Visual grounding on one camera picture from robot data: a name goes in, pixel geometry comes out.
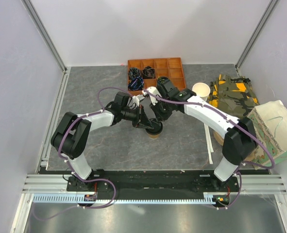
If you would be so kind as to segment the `brown paper coffee cup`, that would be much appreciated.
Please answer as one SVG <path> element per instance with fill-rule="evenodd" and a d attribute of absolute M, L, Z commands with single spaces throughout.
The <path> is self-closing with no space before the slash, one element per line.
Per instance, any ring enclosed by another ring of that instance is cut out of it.
<path fill-rule="evenodd" d="M 147 132 L 147 134 L 151 139 L 157 139 L 161 135 L 161 133 L 151 133 L 151 132 Z"/>

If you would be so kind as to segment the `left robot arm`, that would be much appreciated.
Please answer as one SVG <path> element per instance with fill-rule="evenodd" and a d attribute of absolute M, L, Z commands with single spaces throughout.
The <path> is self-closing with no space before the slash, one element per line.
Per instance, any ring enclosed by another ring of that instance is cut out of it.
<path fill-rule="evenodd" d="M 72 174 L 78 178 L 78 186 L 89 191 L 94 187 L 92 168 L 84 156 L 84 150 L 91 131 L 116 125 L 121 120 L 130 121 L 132 126 L 154 132 L 156 122 L 149 119 L 143 105 L 136 97 L 118 92 L 112 102 L 97 112 L 77 115 L 64 114 L 51 138 L 51 145 L 68 164 Z"/>

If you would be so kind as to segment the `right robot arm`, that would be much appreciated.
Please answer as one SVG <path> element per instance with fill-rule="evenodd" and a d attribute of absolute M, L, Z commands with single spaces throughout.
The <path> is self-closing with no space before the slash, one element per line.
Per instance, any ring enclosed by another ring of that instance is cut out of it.
<path fill-rule="evenodd" d="M 166 77 L 162 77 L 157 86 L 144 89 L 142 93 L 150 97 L 151 108 L 160 121 L 167 120 L 172 111 L 179 111 L 200 120 L 223 138 L 223 158 L 210 179 L 210 185 L 216 191 L 228 185 L 228 179 L 256 148 L 255 129 L 249 118 L 239 119 L 226 114 L 192 90 L 179 90 Z"/>

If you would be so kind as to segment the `black plastic cup lid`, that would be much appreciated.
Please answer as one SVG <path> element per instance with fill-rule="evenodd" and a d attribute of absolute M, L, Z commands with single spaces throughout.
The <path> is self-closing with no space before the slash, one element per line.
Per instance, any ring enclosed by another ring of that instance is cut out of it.
<path fill-rule="evenodd" d="M 156 126 L 154 130 L 146 130 L 146 132 L 151 132 L 151 133 L 161 133 L 163 130 L 163 126 Z"/>

